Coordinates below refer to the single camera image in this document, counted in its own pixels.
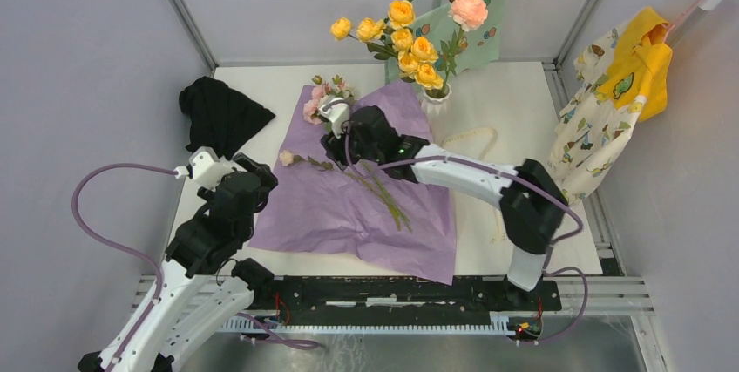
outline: pink hanger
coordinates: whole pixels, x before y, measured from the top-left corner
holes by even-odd
[[[703,0],[695,0],[695,2],[693,2],[693,4],[691,4],[684,12],[682,12],[682,14],[680,16],[678,16],[677,19],[675,19],[673,21],[673,23],[671,23],[669,25],[664,25],[665,28],[668,29],[668,31],[665,32],[665,38],[664,39],[666,41],[667,41],[667,39],[669,37],[670,32],[672,32],[672,30],[675,29],[676,27],[680,26],[680,24],[682,24],[682,21],[685,20],[685,17],[687,15],[693,13],[693,10],[695,10],[695,8],[697,8],[698,5],[701,4],[702,1]]]

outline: patterned fabric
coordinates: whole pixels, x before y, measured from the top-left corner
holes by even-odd
[[[634,125],[667,106],[672,50],[665,21],[652,8],[611,29],[574,62],[582,86],[559,114],[547,165],[570,204],[603,180],[634,133]]]
[[[437,71],[441,71],[444,57],[441,57],[441,41],[451,40],[451,34],[458,30],[457,25],[449,17],[450,3],[439,6],[435,10],[424,13],[416,18],[410,27],[413,37],[426,37],[439,51],[439,60],[434,64]],[[458,40],[462,52],[456,56],[457,74],[474,69],[481,65],[497,60],[500,53],[500,23],[503,21],[505,0],[489,0],[488,15],[485,22],[477,30],[462,32]],[[388,80],[393,81],[400,77],[397,61],[392,58],[386,63]]]

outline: gray floor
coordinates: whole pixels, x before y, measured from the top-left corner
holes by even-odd
[[[570,321],[545,318],[545,335]],[[646,371],[627,317],[586,318],[562,340],[516,348],[501,336],[291,335],[324,343],[303,352],[214,335],[183,372]]]

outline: purple cloth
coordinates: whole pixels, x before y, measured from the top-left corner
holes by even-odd
[[[312,89],[303,87],[280,150],[329,161],[320,143],[326,129],[305,122],[302,116]],[[357,101],[355,109],[369,105],[379,106],[398,133],[431,139],[410,84],[397,80]],[[280,252],[350,253],[381,267],[451,284],[457,230],[448,189],[394,180],[377,172],[410,218],[413,232],[403,224],[397,231],[387,206],[348,176],[321,172],[308,163],[283,167],[279,160],[274,173],[279,185],[257,219],[249,246]]]

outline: table top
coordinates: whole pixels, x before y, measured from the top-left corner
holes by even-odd
[[[384,85],[382,64],[220,67],[216,70],[214,78],[226,82],[276,115],[241,148],[242,152],[255,161],[274,166],[301,89],[312,84],[310,79],[315,74],[324,77],[339,74],[356,88],[360,96]],[[453,93],[443,120],[431,122],[435,137],[480,127],[492,128],[497,133],[497,140],[484,160],[514,165],[526,158],[546,162],[554,140],[553,127],[557,124],[557,115],[540,63],[491,63],[482,69],[460,74],[451,81],[451,86]],[[460,152],[465,149],[465,144],[456,142],[450,144],[450,148]],[[189,220],[202,205],[202,199],[196,195],[197,189],[194,182],[185,180],[170,239],[177,227]],[[506,274],[511,262],[512,243],[499,229],[498,211],[459,193],[454,193],[454,202],[458,230],[455,274]],[[548,270],[576,266],[586,274],[602,274],[585,210],[581,204],[573,210],[585,222],[585,230],[557,245]],[[566,217],[557,234],[572,231],[574,226],[574,221]],[[374,266],[351,254],[272,252],[246,245],[234,256],[239,260],[248,257],[259,261],[275,275],[402,274]]]

